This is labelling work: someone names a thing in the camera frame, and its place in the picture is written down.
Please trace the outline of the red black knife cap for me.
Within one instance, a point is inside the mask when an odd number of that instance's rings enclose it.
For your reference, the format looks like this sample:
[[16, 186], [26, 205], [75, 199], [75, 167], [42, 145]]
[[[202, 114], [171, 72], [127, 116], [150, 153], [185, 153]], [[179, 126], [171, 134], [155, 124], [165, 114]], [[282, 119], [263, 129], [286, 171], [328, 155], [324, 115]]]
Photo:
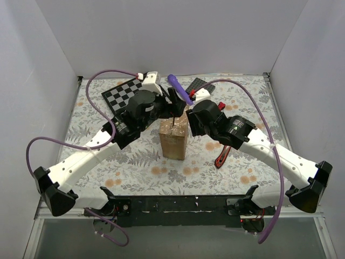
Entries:
[[226, 107], [226, 105], [223, 102], [220, 102], [218, 104], [218, 108], [219, 108], [220, 111], [222, 111], [225, 107]]

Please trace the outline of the brown taped cardboard box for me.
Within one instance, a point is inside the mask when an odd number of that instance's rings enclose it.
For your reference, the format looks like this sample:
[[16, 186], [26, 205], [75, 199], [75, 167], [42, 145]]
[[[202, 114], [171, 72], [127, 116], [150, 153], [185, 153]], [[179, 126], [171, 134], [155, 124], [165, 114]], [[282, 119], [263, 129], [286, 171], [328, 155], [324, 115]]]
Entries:
[[188, 141], [188, 118], [162, 119], [159, 127], [162, 154], [167, 159], [184, 160]]

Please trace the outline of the red black utility knife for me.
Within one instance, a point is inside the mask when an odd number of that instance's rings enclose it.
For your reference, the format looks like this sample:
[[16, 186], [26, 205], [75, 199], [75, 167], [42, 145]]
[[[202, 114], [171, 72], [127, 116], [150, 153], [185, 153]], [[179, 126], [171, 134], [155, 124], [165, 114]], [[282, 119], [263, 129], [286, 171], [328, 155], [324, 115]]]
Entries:
[[231, 146], [224, 146], [220, 155], [215, 159], [214, 165], [217, 169], [220, 169], [223, 164], [225, 163], [229, 152], [231, 150]]

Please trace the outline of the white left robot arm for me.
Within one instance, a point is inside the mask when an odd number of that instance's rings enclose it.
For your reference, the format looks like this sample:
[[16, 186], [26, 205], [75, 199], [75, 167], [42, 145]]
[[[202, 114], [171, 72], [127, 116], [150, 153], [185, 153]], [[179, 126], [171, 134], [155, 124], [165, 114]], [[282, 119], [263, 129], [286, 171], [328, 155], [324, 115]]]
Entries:
[[110, 215], [115, 203], [107, 188], [77, 188], [75, 184], [103, 160], [138, 139], [157, 119], [180, 117], [186, 103], [178, 94], [172, 87], [162, 95], [148, 90], [136, 91], [82, 151], [48, 169], [37, 168], [34, 171], [36, 186], [52, 215], [62, 216], [72, 208], [92, 208], [101, 215]]

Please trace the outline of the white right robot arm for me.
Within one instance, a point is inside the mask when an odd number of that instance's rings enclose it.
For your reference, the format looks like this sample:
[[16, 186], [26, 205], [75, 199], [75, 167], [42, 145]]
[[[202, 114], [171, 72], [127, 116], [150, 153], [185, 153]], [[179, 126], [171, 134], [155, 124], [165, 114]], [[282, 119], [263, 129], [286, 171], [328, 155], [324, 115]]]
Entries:
[[235, 115], [227, 117], [211, 100], [198, 103], [186, 112], [193, 136], [208, 135], [220, 144], [248, 154], [277, 172], [282, 172], [289, 185], [256, 187], [249, 190], [236, 206], [244, 205], [249, 214], [278, 204], [293, 205], [314, 213], [327, 187], [332, 165], [316, 163], [298, 156], [279, 144], [270, 142], [254, 123]]

